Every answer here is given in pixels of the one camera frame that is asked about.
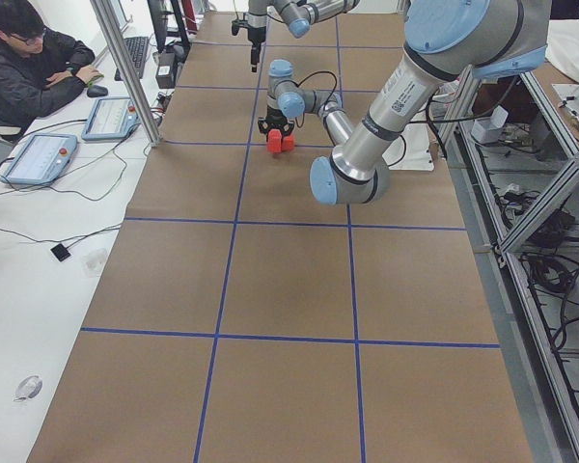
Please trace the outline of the black keyboard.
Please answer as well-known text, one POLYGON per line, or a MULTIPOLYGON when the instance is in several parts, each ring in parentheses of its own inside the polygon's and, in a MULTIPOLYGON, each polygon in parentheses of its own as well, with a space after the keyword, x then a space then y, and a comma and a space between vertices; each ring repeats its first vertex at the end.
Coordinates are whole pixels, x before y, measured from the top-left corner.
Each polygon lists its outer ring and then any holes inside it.
POLYGON ((148 57, 149 38, 145 36, 124 38, 124 45, 129 53, 136 74, 141 79, 144 76, 148 57))

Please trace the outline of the teach pendant far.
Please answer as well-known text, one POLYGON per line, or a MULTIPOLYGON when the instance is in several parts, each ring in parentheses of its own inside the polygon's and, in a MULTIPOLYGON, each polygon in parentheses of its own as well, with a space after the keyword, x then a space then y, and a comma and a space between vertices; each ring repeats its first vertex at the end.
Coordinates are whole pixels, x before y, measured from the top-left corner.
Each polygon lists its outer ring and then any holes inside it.
POLYGON ((139 124, 128 96, 97 98, 85 122, 81 139, 86 142, 120 141, 139 124))

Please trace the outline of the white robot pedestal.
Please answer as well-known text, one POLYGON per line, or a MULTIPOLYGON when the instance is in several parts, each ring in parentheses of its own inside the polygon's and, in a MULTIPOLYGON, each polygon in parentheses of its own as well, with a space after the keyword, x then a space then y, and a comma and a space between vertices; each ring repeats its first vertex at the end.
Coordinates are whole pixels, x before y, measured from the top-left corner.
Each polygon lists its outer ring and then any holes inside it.
POLYGON ((427 125, 424 103, 399 138, 383 154, 391 171, 432 172, 431 131, 427 125))

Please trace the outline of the small black square device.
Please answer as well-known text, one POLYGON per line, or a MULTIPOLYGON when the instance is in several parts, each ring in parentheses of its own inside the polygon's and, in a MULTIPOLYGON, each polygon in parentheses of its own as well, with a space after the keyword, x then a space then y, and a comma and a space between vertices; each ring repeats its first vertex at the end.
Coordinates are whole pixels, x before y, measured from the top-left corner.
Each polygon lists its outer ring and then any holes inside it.
POLYGON ((62 243, 54 245, 50 252, 59 262, 63 262, 71 256, 69 249, 62 243))

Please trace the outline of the person in black jacket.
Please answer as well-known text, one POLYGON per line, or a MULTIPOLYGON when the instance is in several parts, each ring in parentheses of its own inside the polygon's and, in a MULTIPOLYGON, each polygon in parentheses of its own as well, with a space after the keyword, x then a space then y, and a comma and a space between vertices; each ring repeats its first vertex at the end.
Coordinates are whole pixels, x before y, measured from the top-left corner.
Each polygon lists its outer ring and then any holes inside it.
POLYGON ((0 1, 0 125, 28 129, 101 77, 83 41, 45 26, 28 1, 0 1))

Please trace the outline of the aluminium frame post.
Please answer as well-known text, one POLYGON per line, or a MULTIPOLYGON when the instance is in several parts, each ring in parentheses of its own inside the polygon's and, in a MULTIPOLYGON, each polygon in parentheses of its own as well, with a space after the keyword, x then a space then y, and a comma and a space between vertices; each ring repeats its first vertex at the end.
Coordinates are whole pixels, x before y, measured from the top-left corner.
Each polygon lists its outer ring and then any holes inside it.
POLYGON ((109 0, 91 0, 100 31, 105 38, 117 69, 120 71, 124 85, 134 103, 141 126, 147 135, 152 148, 161 141, 160 132, 152 116, 151 107, 130 55, 124 45, 123 33, 109 0))

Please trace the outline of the teach pendant near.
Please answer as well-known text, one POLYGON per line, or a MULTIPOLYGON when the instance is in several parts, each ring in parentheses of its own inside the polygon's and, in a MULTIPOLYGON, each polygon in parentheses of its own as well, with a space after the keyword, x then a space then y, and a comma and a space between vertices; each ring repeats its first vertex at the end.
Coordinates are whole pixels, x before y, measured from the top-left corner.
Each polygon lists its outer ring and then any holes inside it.
POLYGON ((78 148, 74 135, 35 134, 0 176, 13 186, 49 185, 67 168, 78 148))

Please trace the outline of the red block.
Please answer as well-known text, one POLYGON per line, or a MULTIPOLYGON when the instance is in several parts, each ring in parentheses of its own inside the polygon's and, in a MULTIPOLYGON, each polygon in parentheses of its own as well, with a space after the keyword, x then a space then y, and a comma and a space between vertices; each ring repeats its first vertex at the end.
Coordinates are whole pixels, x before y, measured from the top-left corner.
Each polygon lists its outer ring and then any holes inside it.
POLYGON ((283 152, 292 151, 294 149, 294 147, 295 147, 294 135, 293 134, 286 135, 282 141, 282 146, 281 146, 282 151, 283 152))
POLYGON ((269 140, 278 140, 282 143, 283 141, 282 132, 279 129, 271 129, 267 134, 266 141, 268 142, 269 140))
POLYGON ((281 153, 283 151, 282 143, 278 140, 269 140, 267 142, 266 147, 267 147, 267 150, 272 154, 278 154, 278 153, 281 153))

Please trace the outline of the aluminium side frame rack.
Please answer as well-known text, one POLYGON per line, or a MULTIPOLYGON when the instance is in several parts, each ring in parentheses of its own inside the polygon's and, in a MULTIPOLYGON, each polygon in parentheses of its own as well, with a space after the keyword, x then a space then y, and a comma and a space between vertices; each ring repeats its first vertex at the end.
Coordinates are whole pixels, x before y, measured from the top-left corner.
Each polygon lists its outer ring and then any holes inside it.
POLYGON ((462 74, 441 136, 538 462, 579 462, 579 128, 551 66, 462 74))

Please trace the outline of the black power adapter box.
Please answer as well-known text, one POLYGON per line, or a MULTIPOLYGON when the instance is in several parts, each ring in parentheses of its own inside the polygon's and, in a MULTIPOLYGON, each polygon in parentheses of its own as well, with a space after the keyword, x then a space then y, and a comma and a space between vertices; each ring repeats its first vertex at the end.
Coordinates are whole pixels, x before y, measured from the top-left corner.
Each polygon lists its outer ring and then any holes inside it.
POLYGON ((173 52, 162 52, 157 55, 157 69, 155 74, 159 89, 173 89, 176 84, 176 55, 173 52))

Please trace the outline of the teach pendant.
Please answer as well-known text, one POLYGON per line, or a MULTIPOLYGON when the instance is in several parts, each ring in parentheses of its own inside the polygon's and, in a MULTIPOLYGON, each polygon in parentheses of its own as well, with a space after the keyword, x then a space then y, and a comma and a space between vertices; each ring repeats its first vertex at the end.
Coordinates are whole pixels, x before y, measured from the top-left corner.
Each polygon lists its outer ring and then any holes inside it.
POLYGON ((81 139, 86 142, 120 141, 139 124, 128 96, 97 98, 85 122, 81 139))
POLYGON ((67 168, 78 148, 74 135, 35 134, 0 176, 13 186, 49 185, 67 168))

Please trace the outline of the crumpled clear plastic wrap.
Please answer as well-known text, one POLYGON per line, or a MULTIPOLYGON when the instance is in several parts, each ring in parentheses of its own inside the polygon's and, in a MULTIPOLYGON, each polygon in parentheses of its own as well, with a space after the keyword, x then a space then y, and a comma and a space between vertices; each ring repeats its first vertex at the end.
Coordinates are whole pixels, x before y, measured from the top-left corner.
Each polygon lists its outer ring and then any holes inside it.
POLYGON ((42 385, 42 379, 38 375, 24 378, 15 389, 14 401, 26 401, 36 397, 40 393, 42 385))

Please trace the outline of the black computer mouse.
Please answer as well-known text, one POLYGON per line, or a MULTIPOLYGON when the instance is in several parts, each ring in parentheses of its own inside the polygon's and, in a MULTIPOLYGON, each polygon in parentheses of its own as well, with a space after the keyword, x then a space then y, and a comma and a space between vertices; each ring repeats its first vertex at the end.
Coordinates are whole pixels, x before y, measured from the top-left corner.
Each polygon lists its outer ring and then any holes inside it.
POLYGON ((87 88, 86 95, 89 98, 97 98, 108 96, 109 91, 107 88, 100 85, 91 85, 87 88))

